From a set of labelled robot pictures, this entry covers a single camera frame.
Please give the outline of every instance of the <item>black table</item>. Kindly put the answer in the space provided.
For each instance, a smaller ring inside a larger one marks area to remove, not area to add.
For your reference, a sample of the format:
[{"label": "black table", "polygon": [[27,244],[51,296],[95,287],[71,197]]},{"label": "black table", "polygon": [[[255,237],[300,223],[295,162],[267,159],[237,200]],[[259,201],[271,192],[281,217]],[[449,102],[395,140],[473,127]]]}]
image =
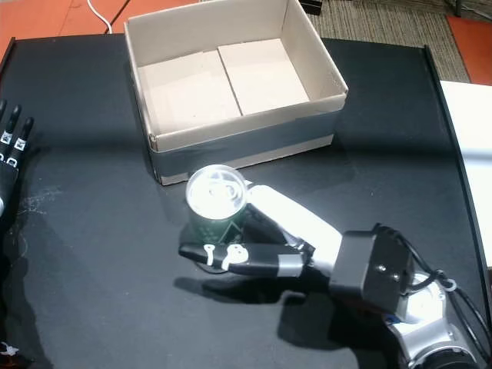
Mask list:
[{"label": "black table", "polygon": [[[329,148],[242,170],[340,231],[401,230],[490,318],[463,167],[425,49],[326,40],[350,88]],[[3,240],[8,342],[35,367],[391,367],[320,281],[177,254],[185,185],[152,177],[122,35],[16,42],[0,93],[37,119]]]}]

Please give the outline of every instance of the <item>open cardboard box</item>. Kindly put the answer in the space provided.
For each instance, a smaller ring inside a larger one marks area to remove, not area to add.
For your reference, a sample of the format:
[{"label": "open cardboard box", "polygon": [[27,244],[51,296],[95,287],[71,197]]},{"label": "open cardboard box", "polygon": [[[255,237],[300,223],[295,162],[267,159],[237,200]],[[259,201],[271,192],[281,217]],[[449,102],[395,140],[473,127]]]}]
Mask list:
[{"label": "open cardboard box", "polygon": [[331,143],[347,86],[298,0],[168,9],[130,18],[125,37],[163,185]]}]

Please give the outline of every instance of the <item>white plastic clip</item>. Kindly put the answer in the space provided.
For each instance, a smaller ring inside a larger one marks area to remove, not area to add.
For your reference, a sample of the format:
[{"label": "white plastic clip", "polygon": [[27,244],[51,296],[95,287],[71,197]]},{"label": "white plastic clip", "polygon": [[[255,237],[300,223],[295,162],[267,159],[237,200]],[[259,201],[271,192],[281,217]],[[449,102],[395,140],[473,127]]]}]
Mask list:
[{"label": "white plastic clip", "polygon": [[215,245],[214,244],[204,244],[203,249],[205,249],[205,252],[207,253],[207,265],[209,267],[211,267],[212,264],[214,263]]},{"label": "white plastic clip", "polygon": [[229,264],[239,264],[248,261],[248,250],[243,248],[240,244],[230,244],[227,248],[227,256],[222,261],[221,268],[225,271],[229,270]]},{"label": "white plastic clip", "polygon": [[6,351],[0,352],[0,355],[3,356],[15,356],[15,353],[17,353],[18,348],[15,348],[13,346],[10,346],[6,344],[5,342],[2,342],[2,344],[5,346]]}]

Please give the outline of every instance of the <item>black cable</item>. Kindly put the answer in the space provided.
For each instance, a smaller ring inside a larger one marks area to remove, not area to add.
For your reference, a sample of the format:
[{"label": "black cable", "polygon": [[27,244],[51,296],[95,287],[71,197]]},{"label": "black cable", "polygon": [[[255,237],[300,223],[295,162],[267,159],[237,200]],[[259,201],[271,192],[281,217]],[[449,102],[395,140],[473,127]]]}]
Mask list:
[{"label": "black cable", "polygon": [[116,15],[109,22],[110,25],[113,25],[116,22],[116,19],[118,19],[118,17],[121,15],[121,13],[125,10],[125,8],[127,7],[127,5],[128,5],[129,2],[130,2],[130,0],[126,0],[125,1],[125,3],[123,4],[123,6],[118,10],[118,12],[116,13]]},{"label": "black cable", "polygon": [[463,291],[461,288],[459,287],[456,288],[455,293],[458,294],[463,299],[464,303],[470,308],[471,312],[474,314],[475,318],[478,320],[480,326],[484,330],[489,345],[492,346],[492,334],[487,327],[487,323],[485,322],[484,317],[482,317],[482,314],[478,311],[477,306],[473,303],[473,301],[470,299],[467,293]]},{"label": "black cable", "polygon": [[418,292],[421,289],[426,288],[429,284],[434,282],[436,279],[437,279],[437,272],[433,271],[432,273],[429,273],[429,277],[427,277],[425,281],[422,281],[417,284],[411,284],[410,286],[408,286],[407,289],[410,293]]},{"label": "black cable", "polygon": [[[410,293],[415,293],[419,291],[419,289],[425,288],[426,286],[428,286],[429,284],[431,284],[433,281],[436,280],[438,280],[439,284],[443,286],[445,290],[451,289],[453,286],[456,286],[455,282],[450,280],[447,277],[447,275],[444,273],[444,271],[442,271],[441,269],[434,270],[433,268],[431,268],[431,266],[422,258],[422,256],[417,251],[417,249],[412,245],[412,243],[410,243],[399,231],[396,231],[393,228],[385,227],[385,226],[379,226],[378,229],[389,234],[395,240],[401,242],[410,251],[410,253],[412,253],[412,256],[414,257],[419,267],[424,272],[429,274],[429,277],[425,281],[422,281],[421,283],[418,284],[411,285],[409,287]],[[456,311],[458,319],[465,327],[465,330],[467,331],[470,339],[473,341],[474,346],[477,349],[478,353],[485,360],[487,364],[490,364],[492,358],[492,333],[490,332],[490,328],[487,326],[484,317],[478,311],[477,306],[473,303],[473,301],[461,288],[455,287],[455,289],[453,289],[452,291],[446,291],[446,292],[450,299],[451,304],[454,307],[454,310]],[[480,327],[484,331],[485,336],[487,338],[490,354],[487,353],[487,350],[484,348],[484,346],[478,339],[477,335],[473,331],[470,322],[466,318],[463,310],[461,309],[461,306],[457,302],[456,295],[458,295],[464,301],[464,303],[468,306],[468,308],[471,310],[471,312],[479,322]]]},{"label": "black cable", "polygon": [[465,327],[465,330],[467,331],[468,336],[470,337],[470,339],[473,341],[473,343],[475,345],[475,348],[477,349],[478,353],[485,360],[485,362],[488,363],[489,360],[490,360],[490,357],[487,354],[487,352],[486,352],[484,346],[482,345],[482,343],[480,343],[480,341],[478,340],[478,337],[475,334],[475,332],[472,329],[472,327],[470,326],[470,323],[465,318],[464,312],[463,312],[463,310],[461,310],[461,307],[458,304],[458,302],[456,300],[456,297],[454,296],[454,292],[448,293],[447,296],[449,297],[449,300],[451,301],[451,304],[453,305],[454,310],[456,311],[456,315],[458,316],[458,319],[460,320],[460,322],[462,323],[462,325]]}]

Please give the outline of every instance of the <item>robotic hand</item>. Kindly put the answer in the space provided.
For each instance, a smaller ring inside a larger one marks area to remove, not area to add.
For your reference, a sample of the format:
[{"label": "robotic hand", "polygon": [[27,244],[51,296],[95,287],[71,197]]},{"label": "robotic hand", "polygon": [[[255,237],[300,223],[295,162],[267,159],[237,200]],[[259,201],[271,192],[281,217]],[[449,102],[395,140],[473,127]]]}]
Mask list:
[{"label": "robotic hand", "polygon": [[[7,101],[0,100],[0,121],[6,108]],[[25,153],[27,140],[34,124],[33,118],[27,118],[18,137],[15,141],[12,140],[21,110],[21,105],[16,105],[13,108],[7,125],[0,137],[0,216],[10,201],[15,182],[17,181],[18,169],[22,163],[22,156]]]},{"label": "robotic hand", "polygon": [[[226,222],[228,229],[239,228],[238,214],[247,203],[251,211],[273,221],[285,243],[224,243],[220,237],[207,243],[181,243],[181,256],[235,274],[263,277],[298,277],[304,268],[317,269],[329,278],[332,295],[381,314],[401,346],[402,367],[478,368],[462,333],[446,314],[447,296],[454,302],[454,293],[464,292],[443,271],[433,271],[398,232],[377,225],[372,231],[342,235],[290,198],[245,181],[224,165],[195,173],[188,182],[187,200],[193,216],[201,218],[201,227],[203,221],[212,228]],[[208,216],[207,208],[221,206],[227,209],[224,217]],[[414,271],[414,259],[422,272]],[[484,323],[476,308],[474,313]],[[464,323],[467,333],[474,335]],[[488,333],[485,323],[482,327]]]}]

